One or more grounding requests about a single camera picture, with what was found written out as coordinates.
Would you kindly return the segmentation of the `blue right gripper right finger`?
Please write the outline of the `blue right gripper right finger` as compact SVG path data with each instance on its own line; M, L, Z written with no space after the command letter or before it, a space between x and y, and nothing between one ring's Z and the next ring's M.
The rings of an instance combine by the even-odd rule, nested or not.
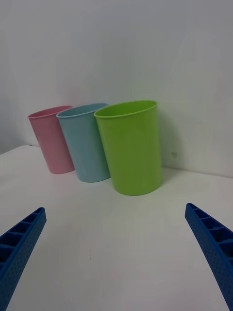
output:
M186 205L185 219L233 310L233 232L192 203Z

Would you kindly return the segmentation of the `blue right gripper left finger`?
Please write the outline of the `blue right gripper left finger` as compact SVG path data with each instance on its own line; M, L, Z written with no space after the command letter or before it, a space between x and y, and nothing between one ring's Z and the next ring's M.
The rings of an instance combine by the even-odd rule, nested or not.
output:
M38 208L0 237L0 310L5 311L45 226L46 212Z

